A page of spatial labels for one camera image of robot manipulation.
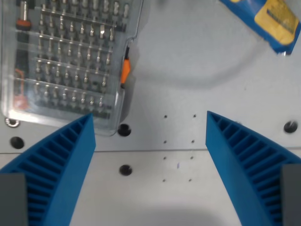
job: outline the blue 3d printed part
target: blue 3d printed part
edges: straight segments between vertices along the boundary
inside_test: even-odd
[[[67,226],[96,147],[86,115],[30,147],[0,170],[24,173],[30,226]]]
[[[281,226],[280,169],[301,159],[266,137],[213,112],[206,146],[243,226]]]

